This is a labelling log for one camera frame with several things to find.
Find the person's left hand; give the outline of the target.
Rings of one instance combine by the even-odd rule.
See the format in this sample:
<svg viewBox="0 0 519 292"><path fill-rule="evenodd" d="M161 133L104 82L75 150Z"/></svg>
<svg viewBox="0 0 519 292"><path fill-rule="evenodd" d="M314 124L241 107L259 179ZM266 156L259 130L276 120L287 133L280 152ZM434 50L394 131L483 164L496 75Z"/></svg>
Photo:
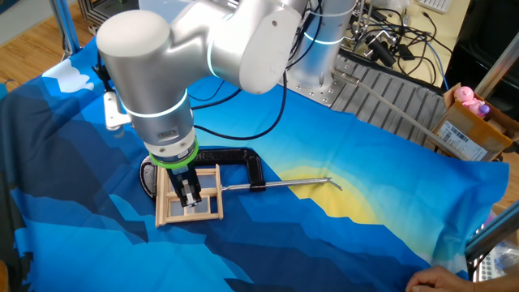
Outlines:
<svg viewBox="0 0 519 292"><path fill-rule="evenodd" d="M475 285L446 268L434 266L416 272L408 281L405 292L475 292Z"/></svg>

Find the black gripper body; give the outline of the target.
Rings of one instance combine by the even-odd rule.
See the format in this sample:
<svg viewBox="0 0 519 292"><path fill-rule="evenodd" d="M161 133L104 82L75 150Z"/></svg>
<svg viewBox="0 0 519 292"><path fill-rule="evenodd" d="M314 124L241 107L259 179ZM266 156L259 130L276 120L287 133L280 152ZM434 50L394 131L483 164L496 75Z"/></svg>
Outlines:
<svg viewBox="0 0 519 292"><path fill-rule="evenodd" d="M187 180L190 184L190 179L193 177L197 177L195 162L189 162L185 166L182 166L177 169L167 169L166 170L169 180L174 189L179 189L184 180Z"/></svg>

